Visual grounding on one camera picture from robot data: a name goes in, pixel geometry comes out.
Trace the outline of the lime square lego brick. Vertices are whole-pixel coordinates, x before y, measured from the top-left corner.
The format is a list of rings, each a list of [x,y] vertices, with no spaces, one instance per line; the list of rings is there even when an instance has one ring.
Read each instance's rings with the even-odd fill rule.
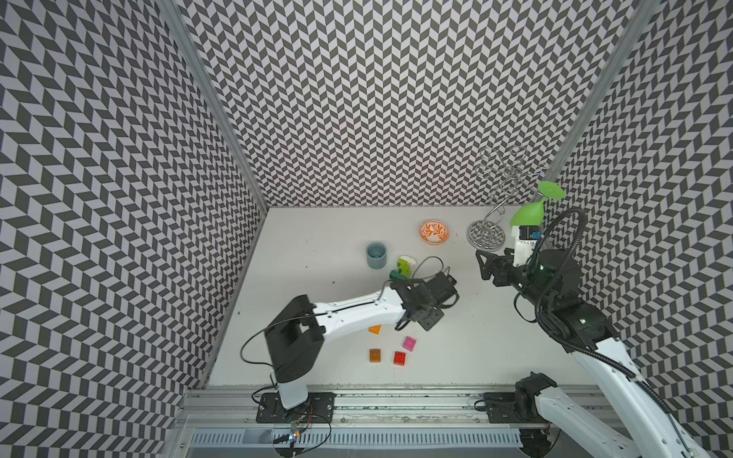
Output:
[[[412,265],[413,265],[412,261],[404,259],[404,258],[399,258],[398,263],[397,263],[398,273],[400,275],[409,277],[412,274]]]

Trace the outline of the dark green long lego brick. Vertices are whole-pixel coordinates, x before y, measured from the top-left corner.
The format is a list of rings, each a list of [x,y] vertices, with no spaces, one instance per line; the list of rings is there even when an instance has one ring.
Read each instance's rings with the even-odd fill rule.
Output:
[[[389,278],[393,282],[404,282],[410,279],[408,276],[403,275],[398,270],[391,270],[391,272],[389,272]]]

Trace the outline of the pink square lego brick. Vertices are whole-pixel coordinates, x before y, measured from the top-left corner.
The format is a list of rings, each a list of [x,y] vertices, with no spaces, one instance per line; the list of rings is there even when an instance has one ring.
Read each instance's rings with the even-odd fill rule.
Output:
[[[407,351],[412,352],[414,351],[416,344],[417,344],[416,339],[408,336],[405,338],[405,341],[403,343],[403,349],[406,349]]]

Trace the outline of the white long lego brick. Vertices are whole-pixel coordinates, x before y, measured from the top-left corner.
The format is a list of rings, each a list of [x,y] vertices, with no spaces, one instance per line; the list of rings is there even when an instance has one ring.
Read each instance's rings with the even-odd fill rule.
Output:
[[[399,260],[404,261],[404,263],[407,263],[409,265],[417,265],[416,259],[414,259],[413,257],[407,256],[407,255],[400,256]]]

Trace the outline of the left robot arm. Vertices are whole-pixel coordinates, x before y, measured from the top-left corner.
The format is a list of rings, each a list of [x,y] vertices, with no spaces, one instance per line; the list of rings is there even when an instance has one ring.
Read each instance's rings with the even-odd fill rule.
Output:
[[[429,331],[458,300],[456,279],[444,272],[387,281],[374,293],[341,302],[294,298],[263,332],[281,406],[293,410],[307,402],[305,375],[323,345],[372,326],[402,329],[416,323]]]

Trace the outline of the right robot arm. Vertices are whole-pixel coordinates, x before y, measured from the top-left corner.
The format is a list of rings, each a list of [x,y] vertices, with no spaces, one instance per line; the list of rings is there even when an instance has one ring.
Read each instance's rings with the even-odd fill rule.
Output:
[[[483,280],[515,288],[534,307],[536,324],[594,379],[627,432],[578,406],[541,373],[515,385],[520,418],[555,425],[594,457],[708,456],[641,375],[612,321],[580,297],[580,266],[569,251],[541,251],[521,266],[513,251],[475,255]]]

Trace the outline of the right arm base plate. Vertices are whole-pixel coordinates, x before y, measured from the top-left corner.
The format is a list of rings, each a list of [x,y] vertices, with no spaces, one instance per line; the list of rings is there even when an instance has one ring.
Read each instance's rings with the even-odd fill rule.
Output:
[[[549,420],[539,414],[535,400],[523,391],[486,392],[473,407],[486,413],[491,424],[548,424]]]

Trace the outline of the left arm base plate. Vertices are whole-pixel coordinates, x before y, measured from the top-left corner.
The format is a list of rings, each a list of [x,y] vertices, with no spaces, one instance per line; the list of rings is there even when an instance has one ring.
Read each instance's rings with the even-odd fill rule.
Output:
[[[311,392],[307,400],[286,410],[283,407],[280,393],[265,393],[259,400],[256,422],[258,424],[327,424],[333,418],[336,394],[334,392]]]

